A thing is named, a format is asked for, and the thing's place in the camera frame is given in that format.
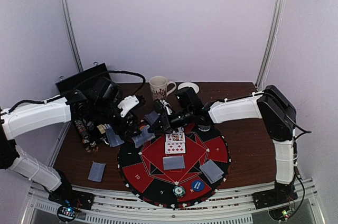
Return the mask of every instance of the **brown tabletop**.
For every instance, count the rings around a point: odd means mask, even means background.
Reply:
[[[255,91],[252,83],[198,83],[200,86],[199,97],[202,102],[216,99],[235,98],[245,96]],[[121,84],[124,95],[130,95],[138,84]],[[139,91],[147,104],[135,113],[139,118],[153,110],[149,85]],[[174,109],[179,106],[174,95],[168,97],[168,102]],[[234,188],[246,185],[268,183],[275,180],[276,163],[275,149],[269,138],[264,123],[261,119],[244,119],[225,122],[216,125],[229,144],[232,163],[230,165],[227,181],[222,188]],[[117,169],[117,154],[119,147],[111,148],[101,144],[96,153],[87,153],[75,127],[71,126],[54,167],[65,173],[73,185],[85,186],[95,189],[128,191]],[[88,180],[92,162],[106,163],[102,182]]]

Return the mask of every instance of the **card deck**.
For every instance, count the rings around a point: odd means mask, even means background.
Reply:
[[[166,142],[185,142],[185,135],[184,133],[172,133],[165,135]]]
[[[185,154],[184,142],[166,142],[165,143],[166,154]]]

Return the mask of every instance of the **coffee mug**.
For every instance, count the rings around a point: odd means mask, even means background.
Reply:
[[[172,80],[168,81],[164,76],[154,76],[149,80],[150,90],[153,100],[165,100],[166,97],[176,89],[176,83]],[[173,84],[174,87],[167,91],[168,85]]]

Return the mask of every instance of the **poker chip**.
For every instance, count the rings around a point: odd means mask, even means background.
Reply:
[[[191,188],[194,191],[202,191],[204,189],[204,183],[201,180],[195,180],[192,182]]]
[[[175,186],[173,192],[178,198],[182,198],[185,195],[185,189],[182,186]]]

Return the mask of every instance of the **red and black game board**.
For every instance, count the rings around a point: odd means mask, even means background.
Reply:
[[[205,201],[215,193],[228,174],[231,159],[228,144],[213,126],[208,132],[200,131],[194,124],[185,127],[185,169],[164,170],[165,135],[156,135],[142,147],[135,148],[131,142],[121,146],[118,163],[121,177],[133,194],[140,199],[160,207],[184,208]],[[223,172],[223,177],[211,184],[201,172],[200,165],[212,160]],[[194,191],[192,183],[203,182],[202,191]],[[178,198],[173,193],[175,186],[182,186],[185,195]]]

